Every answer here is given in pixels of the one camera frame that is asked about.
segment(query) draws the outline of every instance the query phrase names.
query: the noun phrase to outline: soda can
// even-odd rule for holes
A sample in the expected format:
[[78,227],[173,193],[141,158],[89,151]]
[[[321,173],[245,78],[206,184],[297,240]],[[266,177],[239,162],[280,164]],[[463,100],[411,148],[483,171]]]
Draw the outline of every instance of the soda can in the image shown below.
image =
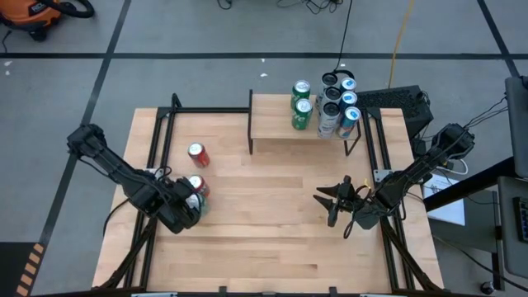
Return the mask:
[[[341,91],[339,91],[336,87],[327,87],[327,89],[324,91],[323,99],[321,99],[321,106],[323,107],[325,104],[329,102],[333,102],[336,104],[339,104],[339,101],[341,100]],[[321,109],[318,110],[318,118],[321,118]]]
[[354,78],[343,78],[341,80],[341,85],[339,85],[339,89],[341,90],[341,92],[354,92],[356,90],[356,81],[354,80]]
[[189,182],[195,187],[197,193],[202,194],[205,198],[209,197],[209,186],[202,176],[193,175],[189,177]]
[[200,217],[203,217],[209,212],[207,199],[202,194],[191,194],[189,197],[187,197],[187,199],[185,199],[185,202],[187,205],[189,205],[189,207],[200,211]]
[[361,112],[354,106],[348,107],[345,110],[345,113],[341,119],[341,123],[339,124],[339,128],[337,128],[337,136],[341,137],[342,139],[347,139],[350,136],[350,133],[356,126],[357,121],[361,117]]
[[299,99],[295,104],[295,109],[291,118],[291,125],[297,130],[304,130],[308,127],[311,115],[312,103],[310,100]]
[[333,87],[337,83],[337,75],[334,73],[325,73],[323,74],[323,77],[321,78],[321,86],[319,87],[319,94],[317,95],[317,98],[315,98],[315,108],[317,110],[321,109],[321,100],[324,96],[324,91],[328,87]]
[[205,146],[203,144],[193,143],[189,146],[187,152],[189,153],[192,162],[194,162],[198,168],[205,168],[209,165],[209,155],[205,151]]
[[329,102],[321,110],[321,120],[317,128],[317,135],[322,139],[329,139],[336,130],[339,122],[339,105]]
[[348,107],[354,106],[357,102],[357,95],[354,92],[346,91],[341,95],[339,101],[339,111],[343,114]]
[[310,84],[305,80],[299,80],[294,84],[294,87],[291,89],[291,110],[295,109],[295,103],[299,99],[308,99],[310,97]]

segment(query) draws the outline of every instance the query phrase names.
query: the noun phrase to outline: shop vacuum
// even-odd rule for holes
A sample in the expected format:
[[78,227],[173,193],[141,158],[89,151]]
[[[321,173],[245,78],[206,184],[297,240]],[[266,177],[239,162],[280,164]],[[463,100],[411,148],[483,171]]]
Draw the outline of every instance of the shop vacuum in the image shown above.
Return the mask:
[[35,41],[44,41],[47,30],[59,23],[64,14],[90,18],[94,15],[88,0],[78,0],[85,11],[78,11],[70,2],[59,0],[0,0],[0,22],[13,30],[26,31]]

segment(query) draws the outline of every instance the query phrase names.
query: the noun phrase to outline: gray floor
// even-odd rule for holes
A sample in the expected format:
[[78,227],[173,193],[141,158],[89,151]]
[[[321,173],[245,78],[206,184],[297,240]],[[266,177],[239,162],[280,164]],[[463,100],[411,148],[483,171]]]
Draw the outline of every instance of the gray floor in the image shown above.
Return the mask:
[[[214,0],[132,0],[116,53],[338,52],[347,8],[313,16],[305,7],[280,9],[274,0],[234,0],[230,11]],[[44,43],[14,32],[11,53],[105,53],[125,0],[92,0],[97,17],[67,18]],[[406,0],[355,0],[344,47],[349,53],[390,53]],[[528,53],[523,0],[487,0],[510,52]],[[0,27],[0,37],[5,27]],[[421,0],[409,19],[401,53],[500,54],[477,1]],[[3,59],[0,55],[0,241],[38,241],[68,160],[65,138],[80,122],[101,59]],[[125,149],[134,108],[166,106],[177,92],[184,106],[246,106],[248,89],[288,92],[294,80],[313,84],[335,59],[113,59],[92,122],[109,145]],[[344,59],[358,90],[387,87],[389,59]],[[516,60],[520,73],[528,61]],[[499,101],[510,72],[503,60],[398,60],[393,87],[418,84],[429,93],[435,120],[465,124]],[[466,158],[469,175],[511,155],[507,115],[474,129]],[[101,248],[101,229],[115,187],[90,168],[73,172],[34,294],[87,290]],[[478,293],[491,276],[457,251],[436,243],[445,286]],[[491,266],[489,254],[471,251]],[[521,295],[507,287],[507,295]]]

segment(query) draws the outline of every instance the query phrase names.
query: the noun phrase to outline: white paper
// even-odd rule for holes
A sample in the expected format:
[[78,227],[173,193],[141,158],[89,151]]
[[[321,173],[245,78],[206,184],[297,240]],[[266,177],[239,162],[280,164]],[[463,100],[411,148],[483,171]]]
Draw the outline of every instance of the white paper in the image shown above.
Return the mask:
[[[427,199],[427,197],[449,187],[450,183],[454,185],[457,182],[459,181],[452,178],[448,181],[444,176],[433,174],[432,179],[427,181],[422,187],[423,196]],[[439,209],[431,210],[427,213],[427,216],[431,219],[465,226],[464,201],[458,200]]]

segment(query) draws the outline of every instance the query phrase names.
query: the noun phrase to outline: red soda can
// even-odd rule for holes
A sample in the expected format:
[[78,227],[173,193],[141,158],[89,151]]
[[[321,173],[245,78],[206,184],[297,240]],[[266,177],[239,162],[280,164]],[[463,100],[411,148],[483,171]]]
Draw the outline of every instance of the red soda can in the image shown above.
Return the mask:
[[195,187],[198,194],[202,194],[205,198],[209,197],[209,186],[205,183],[205,179],[202,176],[191,176],[189,177],[189,182]]
[[209,155],[205,151],[203,144],[193,143],[189,146],[187,152],[198,168],[205,168],[209,165]]

